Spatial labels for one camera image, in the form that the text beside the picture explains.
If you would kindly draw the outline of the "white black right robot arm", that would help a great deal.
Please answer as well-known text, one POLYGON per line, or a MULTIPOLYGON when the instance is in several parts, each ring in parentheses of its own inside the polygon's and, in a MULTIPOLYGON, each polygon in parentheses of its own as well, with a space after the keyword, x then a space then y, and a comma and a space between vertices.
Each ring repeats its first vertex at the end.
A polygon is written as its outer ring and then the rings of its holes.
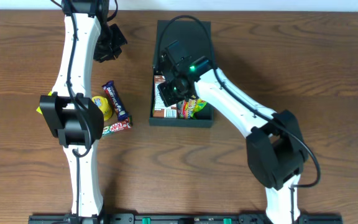
POLYGON ((158 90, 165 105, 199 98, 217 109, 244 136, 247 163, 265 187, 271 223, 295 223, 300 217, 296 185, 308 159, 295 116, 253 100, 206 56, 193 58, 179 41, 158 50, 156 71, 166 76, 158 90))

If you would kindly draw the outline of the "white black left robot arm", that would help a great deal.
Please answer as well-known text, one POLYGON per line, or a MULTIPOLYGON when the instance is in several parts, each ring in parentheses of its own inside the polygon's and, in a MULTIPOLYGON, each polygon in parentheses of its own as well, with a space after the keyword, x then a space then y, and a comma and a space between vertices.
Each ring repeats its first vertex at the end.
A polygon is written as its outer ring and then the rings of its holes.
POLYGON ((73 192, 71 212, 50 223, 109 223, 98 180, 97 148, 103 114, 92 101, 93 62, 115 60, 127 43, 109 13, 109 1, 62 1, 65 41, 58 77, 40 111, 67 157, 73 192))

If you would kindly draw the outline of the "black box with lid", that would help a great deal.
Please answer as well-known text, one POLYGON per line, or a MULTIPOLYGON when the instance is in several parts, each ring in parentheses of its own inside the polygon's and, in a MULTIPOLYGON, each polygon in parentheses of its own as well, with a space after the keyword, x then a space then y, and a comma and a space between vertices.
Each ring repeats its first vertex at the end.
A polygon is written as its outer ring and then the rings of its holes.
MULTIPOLYGON (((211 36, 211 23, 204 21, 203 25, 206 27, 207 34, 194 21, 175 21, 168 25, 168 21, 159 20, 157 22, 157 38, 156 41, 161 41, 161 49, 163 50, 167 45, 174 40, 178 40, 184 46, 186 51, 196 60, 202 56, 210 56, 207 37, 211 36)), ((154 54, 153 60, 153 85, 154 76, 160 75, 157 72, 157 56, 154 54)), ((152 116, 154 107, 154 87, 151 96, 150 117, 149 124, 151 126, 171 126, 182 128, 210 128, 214 123, 214 108, 207 104, 203 110, 196 113, 195 119, 180 119, 177 118, 154 118, 152 116)))

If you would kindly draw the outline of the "colourful gummy candy bag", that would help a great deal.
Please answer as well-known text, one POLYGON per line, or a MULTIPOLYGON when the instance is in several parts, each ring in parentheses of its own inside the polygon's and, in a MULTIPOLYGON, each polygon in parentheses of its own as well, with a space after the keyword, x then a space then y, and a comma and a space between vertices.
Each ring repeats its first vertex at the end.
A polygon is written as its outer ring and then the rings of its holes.
POLYGON ((203 110, 207 102, 201 99, 183 100, 177 103, 177 113, 180 119, 195 119, 196 113, 203 110))

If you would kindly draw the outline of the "brown white snack box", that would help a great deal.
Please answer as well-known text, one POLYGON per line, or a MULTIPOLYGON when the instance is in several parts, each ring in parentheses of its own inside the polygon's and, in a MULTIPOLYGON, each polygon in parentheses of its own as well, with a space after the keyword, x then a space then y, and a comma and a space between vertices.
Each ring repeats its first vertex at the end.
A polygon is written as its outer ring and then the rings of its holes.
POLYGON ((171 105, 166 107, 160 96, 158 85, 165 81, 165 77, 162 75, 154 76, 154 107, 152 116, 154 118, 177 118, 177 106, 171 105))

